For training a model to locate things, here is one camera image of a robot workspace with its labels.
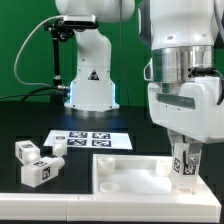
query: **white block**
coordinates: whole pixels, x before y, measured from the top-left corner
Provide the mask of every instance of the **white block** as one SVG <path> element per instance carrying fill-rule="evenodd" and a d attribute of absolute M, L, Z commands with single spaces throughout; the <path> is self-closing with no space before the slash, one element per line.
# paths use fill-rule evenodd
<path fill-rule="evenodd" d="M 54 137 L 52 154 L 57 157 L 67 155 L 67 139 L 65 135 Z"/>
<path fill-rule="evenodd" d="M 40 159 L 40 149 L 31 141 L 16 142 L 15 155 L 23 165 L 27 165 Z"/>
<path fill-rule="evenodd" d="M 64 166 L 63 158 L 44 157 L 41 160 L 21 168 L 21 182 L 37 187 L 58 176 L 58 170 Z"/>

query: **green wall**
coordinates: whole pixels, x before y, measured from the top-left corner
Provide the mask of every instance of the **green wall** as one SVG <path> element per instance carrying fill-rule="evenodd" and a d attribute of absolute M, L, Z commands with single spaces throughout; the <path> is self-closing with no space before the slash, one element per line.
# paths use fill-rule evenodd
<path fill-rule="evenodd" d="M 24 86 L 14 77 L 13 67 L 16 55 L 30 32 L 41 21 L 58 15 L 54 0 L 1 0 L 0 27 L 0 96 L 26 94 L 38 87 Z M 127 96 L 122 76 L 120 60 L 119 24 L 100 24 L 99 30 L 112 43 L 111 79 L 118 86 L 118 99 L 127 105 Z M 143 68 L 147 64 L 150 51 L 138 39 L 138 17 L 124 23 L 124 59 L 127 82 L 132 106 L 147 104 L 146 83 Z M 76 41 L 75 38 L 60 45 L 61 72 L 65 84 L 75 77 Z M 19 77 L 25 82 L 52 84 L 53 51 L 51 35 L 39 29 L 25 48 L 18 66 Z M 32 101 L 47 101 L 47 97 L 31 98 Z"/>

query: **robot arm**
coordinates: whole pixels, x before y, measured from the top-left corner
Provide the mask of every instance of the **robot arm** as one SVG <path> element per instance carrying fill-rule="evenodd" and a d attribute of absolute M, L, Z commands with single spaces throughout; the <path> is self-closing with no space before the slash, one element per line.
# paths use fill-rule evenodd
<path fill-rule="evenodd" d="M 65 107 L 82 116 L 105 116 L 119 108 L 110 79 L 111 43 L 97 30 L 98 22 L 129 19 L 134 0 L 56 0 L 62 25 L 73 28 L 77 41 L 77 72 Z"/>
<path fill-rule="evenodd" d="M 145 41 L 152 50 L 145 69 L 152 81 L 150 114 L 168 129 L 174 157 L 171 179 L 179 187 L 196 185 L 202 143 L 224 141 L 223 81 L 213 76 L 215 16 L 217 11 L 223 14 L 224 2 L 215 1 L 145 0 L 140 7 L 142 23 L 151 22 L 141 31 L 144 40 L 151 32 L 151 43 Z"/>
<path fill-rule="evenodd" d="M 95 15 L 99 22 L 120 22 L 120 0 L 56 0 L 62 15 Z M 133 14 L 134 0 L 122 0 L 122 19 L 127 21 Z"/>

